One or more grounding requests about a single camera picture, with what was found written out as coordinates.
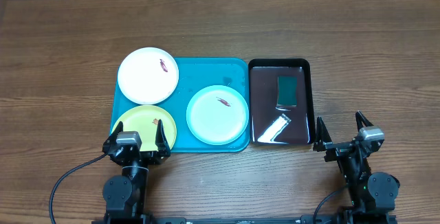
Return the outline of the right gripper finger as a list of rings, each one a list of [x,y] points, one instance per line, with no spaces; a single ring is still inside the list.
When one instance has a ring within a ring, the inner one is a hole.
[[[373,126],[373,124],[364,116],[361,111],[357,111],[355,113],[355,121],[358,131],[360,131],[361,128]]]
[[[316,139],[313,143],[314,151],[326,151],[332,145],[332,139],[325,126],[323,119],[318,116],[316,119]]]

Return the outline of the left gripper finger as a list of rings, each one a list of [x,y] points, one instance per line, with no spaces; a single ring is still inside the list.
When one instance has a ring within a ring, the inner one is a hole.
[[[157,130],[155,135],[155,145],[160,153],[169,153],[171,151],[167,138],[164,133],[164,126],[161,120],[157,122]]]
[[[113,130],[113,132],[110,134],[110,136],[107,138],[107,140],[103,143],[102,147],[103,148],[111,148],[112,146],[114,146],[116,144],[116,139],[117,139],[118,134],[122,131],[123,131],[123,122],[119,121],[118,124],[116,125],[115,129]]]

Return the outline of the light blue plate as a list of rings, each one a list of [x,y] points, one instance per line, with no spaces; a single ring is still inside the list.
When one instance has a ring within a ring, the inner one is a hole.
[[[237,140],[248,125],[249,109],[235,89],[212,85],[198,91],[186,109],[190,132],[201,142],[221,146]]]

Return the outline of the green scrub sponge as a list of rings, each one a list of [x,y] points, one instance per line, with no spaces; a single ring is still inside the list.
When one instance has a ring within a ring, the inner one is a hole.
[[[297,77],[278,77],[277,105],[279,107],[295,107],[297,105],[296,87]]]

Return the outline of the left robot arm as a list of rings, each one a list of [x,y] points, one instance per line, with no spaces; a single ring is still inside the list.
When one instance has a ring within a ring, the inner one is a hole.
[[[106,201],[103,223],[156,223],[152,214],[144,213],[149,166],[160,165],[171,155],[161,120],[157,121],[157,150],[140,150],[142,140],[136,131],[124,131],[122,122],[110,134],[102,151],[122,167],[120,175],[107,180],[102,195]]]

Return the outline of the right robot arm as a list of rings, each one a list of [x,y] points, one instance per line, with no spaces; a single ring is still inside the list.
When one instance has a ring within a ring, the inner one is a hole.
[[[316,119],[316,140],[313,150],[324,152],[326,162],[335,161],[345,185],[325,197],[316,207],[312,223],[396,223],[389,212],[395,209],[399,180],[386,173],[371,171],[367,158],[384,143],[382,129],[370,122],[362,112],[355,113],[357,135],[350,142],[333,143],[321,117]],[[350,206],[342,206],[332,216],[320,216],[321,207],[343,191],[349,193]]]

